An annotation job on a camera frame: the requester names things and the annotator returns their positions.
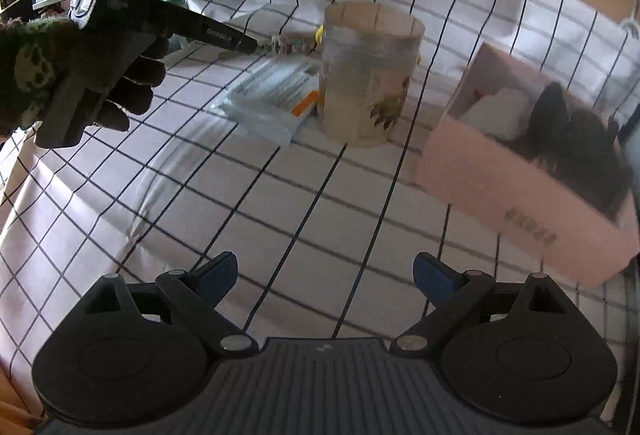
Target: camouflage sleeve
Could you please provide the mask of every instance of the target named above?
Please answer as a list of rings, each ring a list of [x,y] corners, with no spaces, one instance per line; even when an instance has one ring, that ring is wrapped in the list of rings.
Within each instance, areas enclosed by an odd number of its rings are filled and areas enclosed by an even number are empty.
[[[0,26],[0,136],[42,120],[79,32],[67,18]]]

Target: ribbed gray panel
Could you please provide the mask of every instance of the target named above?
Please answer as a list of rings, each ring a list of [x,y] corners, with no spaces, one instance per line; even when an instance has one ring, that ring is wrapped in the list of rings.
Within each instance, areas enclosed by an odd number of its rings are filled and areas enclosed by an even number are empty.
[[[450,396],[431,367],[379,339],[271,339],[225,361],[193,402],[162,420],[94,431],[53,421],[43,435],[610,435],[596,420],[546,429],[492,420]]]

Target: handheld device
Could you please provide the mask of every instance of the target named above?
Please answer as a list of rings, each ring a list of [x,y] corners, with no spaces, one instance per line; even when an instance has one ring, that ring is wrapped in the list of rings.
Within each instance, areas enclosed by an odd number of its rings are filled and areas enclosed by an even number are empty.
[[[158,36],[179,34],[228,50],[251,54],[255,39],[225,24],[159,0],[71,0],[69,17],[91,33],[117,29],[113,65],[94,79],[70,72],[54,92],[36,135],[44,148],[75,146],[93,124],[114,84]]]
[[[414,281],[436,309],[389,349],[260,349],[214,310],[237,276],[223,253],[155,283],[98,279],[35,357],[40,435],[612,434],[598,415],[616,361],[544,274],[497,283],[420,253]]]

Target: pink box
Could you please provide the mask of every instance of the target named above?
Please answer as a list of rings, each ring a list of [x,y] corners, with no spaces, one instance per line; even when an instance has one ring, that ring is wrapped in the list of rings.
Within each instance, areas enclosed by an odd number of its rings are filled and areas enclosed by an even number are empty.
[[[417,182],[532,256],[585,287],[624,269],[640,250],[631,193],[611,222],[572,190],[523,157],[457,120],[474,90],[507,86],[536,101],[549,77],[484,44],[467,69],[418,164]],[[584,104],[566,95],[569,105]]]

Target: orange strip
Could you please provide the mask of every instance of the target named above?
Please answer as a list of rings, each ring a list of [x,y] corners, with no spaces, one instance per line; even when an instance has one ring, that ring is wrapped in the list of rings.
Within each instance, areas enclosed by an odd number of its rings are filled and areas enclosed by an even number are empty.
[[[314,90],[313,92],[309,92],[309,95],[307,95],[303,100],[295,105],[295,107],[293,107],[291,113],[296,117],[300,117],[300,114],[302,114],[302,112],[305,111],[310,105],[315,103],[316,100],[318,100],[318,91]]]

